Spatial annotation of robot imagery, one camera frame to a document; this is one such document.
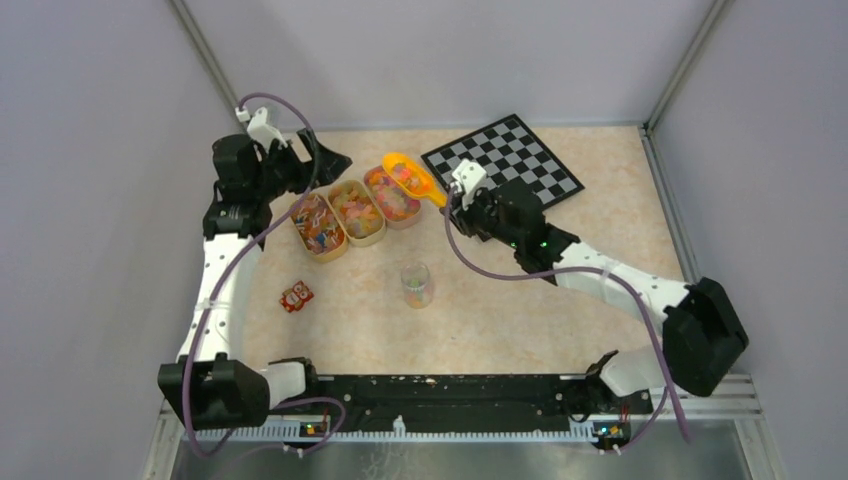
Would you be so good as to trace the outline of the yellow plastic scoop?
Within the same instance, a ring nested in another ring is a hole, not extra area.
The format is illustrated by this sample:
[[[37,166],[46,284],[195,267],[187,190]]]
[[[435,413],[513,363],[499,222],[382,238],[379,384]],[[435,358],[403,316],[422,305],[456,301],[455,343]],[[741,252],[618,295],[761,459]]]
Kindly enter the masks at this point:
[[[383,156],[383,170],[411,198],[427,200],[438,208],[447,205],[447,197],[434,177],[405,154],[390,152]]]

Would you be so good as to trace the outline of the clear glass jar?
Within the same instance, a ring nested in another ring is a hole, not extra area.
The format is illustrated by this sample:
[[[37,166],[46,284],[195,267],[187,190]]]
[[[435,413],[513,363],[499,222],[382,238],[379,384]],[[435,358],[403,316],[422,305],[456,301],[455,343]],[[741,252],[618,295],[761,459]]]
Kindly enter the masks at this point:
[[[427,307],[433,298],[433,282],[429,268],[415,262],[405,265],[400,273],[404,300],[415,309]]]

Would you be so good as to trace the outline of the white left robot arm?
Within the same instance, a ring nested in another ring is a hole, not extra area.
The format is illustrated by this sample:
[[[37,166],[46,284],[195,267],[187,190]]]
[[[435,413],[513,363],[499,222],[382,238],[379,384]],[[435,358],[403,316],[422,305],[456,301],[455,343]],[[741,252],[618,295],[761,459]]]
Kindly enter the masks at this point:
[[[297,133],[311,158],[290,142],[267,147],[246,134],[212,145],[217,173],[202,220],[204,265],[193,318],[175,361],[160,366],[157,384],[183,425],[219,430],[262,425],[285,402],[297,413],[319,404],[320,386],[306,358],[278,360],[255,370],[242,357],[254,270],[269,228],[278,226],[271,203],[286,193],[305,196],[338,180],[350,157],[324,146],[307,128]]]

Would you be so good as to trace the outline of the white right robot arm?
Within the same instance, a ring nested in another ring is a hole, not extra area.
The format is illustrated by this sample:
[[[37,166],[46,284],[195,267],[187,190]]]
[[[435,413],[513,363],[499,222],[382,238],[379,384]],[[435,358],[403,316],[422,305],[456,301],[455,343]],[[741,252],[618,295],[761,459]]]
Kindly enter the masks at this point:
[[[481,236],[511,248],[521,271],[499,274],[459,260],[502,281],[544,280],[585,293],[639,320],[648,346],[611,352],[589,370],[589,404],[612,412],[627,395],[649,388],[681,388],[708,397],[748,348],[750,339],[725,290],[716,280],[694,283],[646,273],[592,247],[548,222],[540,202],[521,182],[493,191],[451,185],[444,207],[449,244],[454,237]]]

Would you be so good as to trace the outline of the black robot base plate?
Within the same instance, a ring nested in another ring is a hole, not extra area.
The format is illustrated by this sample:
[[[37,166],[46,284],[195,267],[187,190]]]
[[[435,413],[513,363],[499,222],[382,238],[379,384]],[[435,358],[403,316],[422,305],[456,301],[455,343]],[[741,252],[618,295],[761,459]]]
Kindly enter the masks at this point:
[[[582,374],[319,376],[297,401],[274,414],[340,420],[343,433],[387,432],[397,419],[412,433],[564,432],[654,410],[648,391],[617,397]]]

